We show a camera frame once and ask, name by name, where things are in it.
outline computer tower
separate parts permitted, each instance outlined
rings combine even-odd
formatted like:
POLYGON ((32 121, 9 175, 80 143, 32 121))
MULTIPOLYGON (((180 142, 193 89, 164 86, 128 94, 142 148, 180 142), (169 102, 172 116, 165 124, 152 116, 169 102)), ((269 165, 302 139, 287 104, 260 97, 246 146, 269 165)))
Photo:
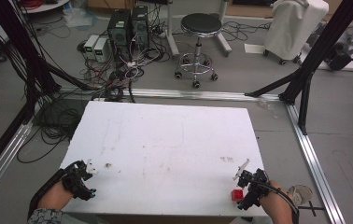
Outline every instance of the computer tower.
POLYGON ((133 29, 130 9, 116 8, 107 26, 107 33, 111 43, 115 62, 129 62, 132 47, 133 29))
POLYGON ((133 23, 135 48, 147 49, 149 47, 148 7, 147 6, 134 7, 131 20, 133 23))

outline aluminum frame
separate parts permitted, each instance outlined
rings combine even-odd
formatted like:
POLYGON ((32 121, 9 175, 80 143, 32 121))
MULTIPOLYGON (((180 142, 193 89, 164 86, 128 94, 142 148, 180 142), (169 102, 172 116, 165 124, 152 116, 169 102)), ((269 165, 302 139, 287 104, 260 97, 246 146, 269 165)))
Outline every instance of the aluminum frame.
MULTIPOLYGON (((63 88, 62 91, 73 91, 72 88, 63 88)), ((243 93, 237 92, 215 92, 215 91, 166 91, 166 90, 145 90, 145 89, 133 89, 134 96, 145 97, 145 98, 167 98, 167 99, 187 99, 187 100, 216 100, 216 101, 231 101, 231 102, 258 102, 260 100, 266 100, 270 102, 281 102, 278 95, 264 94, 261 97, 253 98, 245 96, 243 93)), ((79 96, 75 99, 90 99, 89 95, 79 96)), ((311 175, 317 185, 320 197, 325 205, 328 218, 333 224, 343 224, 345 220, 340 211, 340 208, 333 196, 332 190, 328 184, 326 176, 322 171, 322 167, 319 164, 317 154, 310 142, 307 135, 304 135, 299 128, 298 118, 299 113, 294 105, 286 105, 289 112, 290 122, 292 123, 296 136, 299 140, 302 153, 310 168, 311 175)), ((16 132, 12 141, 7 146, 0 157, 0 178, 3 173, 10 165, 18 149, 23 144, 24 140, 28 136, 32 129, 32 121, 27 125, 22 125, 16 132)))

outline small red block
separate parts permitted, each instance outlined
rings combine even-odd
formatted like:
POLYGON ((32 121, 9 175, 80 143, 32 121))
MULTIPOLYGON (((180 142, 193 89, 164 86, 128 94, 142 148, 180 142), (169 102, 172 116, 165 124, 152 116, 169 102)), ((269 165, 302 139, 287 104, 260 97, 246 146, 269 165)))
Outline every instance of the small red block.
POLYGON ((244 193, 241 189, 234 189, 232 191, 232 201, 240 201, 244 199, 244 193))

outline sleeve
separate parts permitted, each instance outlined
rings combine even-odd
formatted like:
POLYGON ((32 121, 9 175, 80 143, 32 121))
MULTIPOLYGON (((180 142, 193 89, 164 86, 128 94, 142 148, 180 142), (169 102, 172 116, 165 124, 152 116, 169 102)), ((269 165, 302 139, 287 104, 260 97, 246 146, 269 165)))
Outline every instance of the sleeve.
POLYGON ((28 220, 28 224, 61 224, 63 212, 58 209, 38 208, 28 220))

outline white tabletop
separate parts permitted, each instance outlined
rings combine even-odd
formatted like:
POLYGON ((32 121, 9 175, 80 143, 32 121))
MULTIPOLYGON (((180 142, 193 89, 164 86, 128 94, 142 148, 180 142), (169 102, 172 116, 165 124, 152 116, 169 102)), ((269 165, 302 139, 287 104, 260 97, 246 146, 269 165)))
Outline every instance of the white tabletop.
POLYGON ((99 173, 85 184, 96 197, 65 212, 266 216, 231 200, 238 166, 263 168, 244 108, 89 102, 61 167, 89 159, 99 173))

